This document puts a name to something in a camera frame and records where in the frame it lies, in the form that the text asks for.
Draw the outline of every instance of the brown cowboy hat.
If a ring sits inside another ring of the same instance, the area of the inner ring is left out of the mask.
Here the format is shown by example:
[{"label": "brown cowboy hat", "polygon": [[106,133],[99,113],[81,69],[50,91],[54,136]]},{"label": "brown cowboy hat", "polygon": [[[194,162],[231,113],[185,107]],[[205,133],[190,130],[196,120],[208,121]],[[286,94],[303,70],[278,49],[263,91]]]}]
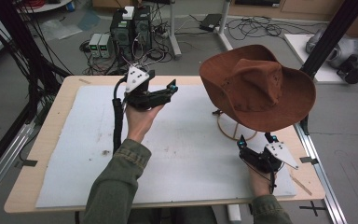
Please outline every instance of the brown cowboy hat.
[{"label": "brown cowboy hat", "polygon": [[200,67],[212,103],[245,127],[274,132],[305,118],[315,103],[310,77],[251,45],[217,54]]}]

